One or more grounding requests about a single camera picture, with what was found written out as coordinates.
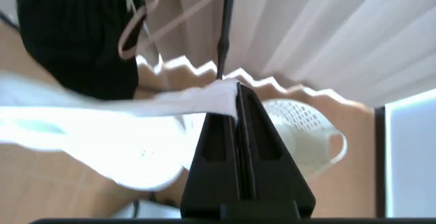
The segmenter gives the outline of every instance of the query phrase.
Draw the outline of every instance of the curtain fold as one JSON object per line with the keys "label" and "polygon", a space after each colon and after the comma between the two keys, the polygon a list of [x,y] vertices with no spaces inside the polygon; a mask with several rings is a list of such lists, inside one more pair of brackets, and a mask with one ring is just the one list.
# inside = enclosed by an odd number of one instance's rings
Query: curtain fold
{"label": "curtain fold", "polygon": [[[199,0],[162,0],[151,33]],[[156,43],[164,61],[216,61],[223,0]],[[225,73],[333,89],[379,106],[436,87],[436,0],[235,0]]]}

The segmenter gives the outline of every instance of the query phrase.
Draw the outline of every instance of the black bag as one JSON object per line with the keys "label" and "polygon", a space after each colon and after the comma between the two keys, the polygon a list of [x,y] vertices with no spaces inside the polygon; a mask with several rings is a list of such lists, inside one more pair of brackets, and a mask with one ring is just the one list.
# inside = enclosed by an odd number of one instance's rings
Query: black bag
{"label": "black bag", "polygon": [[[133,0],[136,7],[144,0]],[[133,16],[126,0],[17,0],[27,52],[65,88],[98,99],[131,99],[138,85],[135,58],[117,43]],[[137,26],[126,48],[138,40]]]}

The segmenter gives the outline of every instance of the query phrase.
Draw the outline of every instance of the wooden floor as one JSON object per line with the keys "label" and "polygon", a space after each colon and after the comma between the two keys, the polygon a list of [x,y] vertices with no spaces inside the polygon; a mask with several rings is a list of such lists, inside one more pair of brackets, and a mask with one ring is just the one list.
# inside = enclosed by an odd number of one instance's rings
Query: wooden floor
{"label": "wooden floor", "polygon": [[[0,70],[57,82],[25,52],[17,34],[0,23]],[[140,83],[183,89],[213,81],[214,73],[195,76],[187,68],[164,70],[156,76],[140,68]],[[348,139],[348,153],[319,178],[309,182],[317,198],[315,217],[374,217],[374,120],[373,110],[347,101],[335,93],[309,95],[301,86],[280,93],[266,85],[255,88],[260,99],[287,97],[305,102],[323,113]],[[136,98],[153,94],[138,91]],[[340,142],[332,142],[332,153]],[[180,201],[187,172],[158,199]],[[43,217],[109,217],[148,193],[116,185],[65,153],[37,153],[15,145],[0,144],[0,223],[28,223]]]}

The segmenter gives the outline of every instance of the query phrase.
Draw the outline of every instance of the pink strap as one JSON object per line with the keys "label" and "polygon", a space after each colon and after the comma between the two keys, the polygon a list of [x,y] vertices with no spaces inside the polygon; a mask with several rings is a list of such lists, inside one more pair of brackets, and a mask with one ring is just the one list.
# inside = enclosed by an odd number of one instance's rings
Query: pink strap
{"label": "pink strap", "polygon": [[213,0],[201,0],[200,2],[196,3],[194,6],[183,12],[181,15],[177,16],[174,20],[169,22],[167,25],[160,28],[158,31],[156,31],[155,34],[150,36],[148,39],[142,40],[139,44],[136,46],[130,48],[129,50],[124,50],[123,47],[125,45],[125,42],[127,41],[127,38],[130,36],[131,31],[135,28],[135,26],[141,21],[142,17],[145,16],[147,13],[150,14],[152,11],[154,11],[157,7],[157,4],[159,3],[159,0],[153,0],[147,7],[142,6],[140,7],[134,16],[130,19],[129,23],[127,23],[126,28],[124,29],[123,33],[120,36],[120,40],[118,41],[118,53],[120,57],[124,60],[130,59],[134,56],[136,56],[137,52],[141,52],[145,50],[147,47],[150,46],[153,42],[156,42],[157,40],[161,39],[165,34],[173,30],[175,27],[180,25],[182,22],[186,21],[188,18],[190,18],[192,15],[194,15],[196,12],[201,10],[203,7],[208,5]]}

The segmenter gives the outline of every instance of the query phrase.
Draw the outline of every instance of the beige curtain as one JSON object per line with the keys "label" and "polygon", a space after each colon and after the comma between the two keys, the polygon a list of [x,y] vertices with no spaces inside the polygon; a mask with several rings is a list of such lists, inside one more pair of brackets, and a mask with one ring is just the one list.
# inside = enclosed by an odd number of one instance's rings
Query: beige curtain
{"label": "beige curtain", "polygon": [[[199,0],[161,0],[152,32]],[[223,0],[156,43],[164,61],[216,60]],[[436,87],[436,0],[235,0],[225,72],[333,89],[370,106]],[[157,53],[144,56],[156,64]]]}

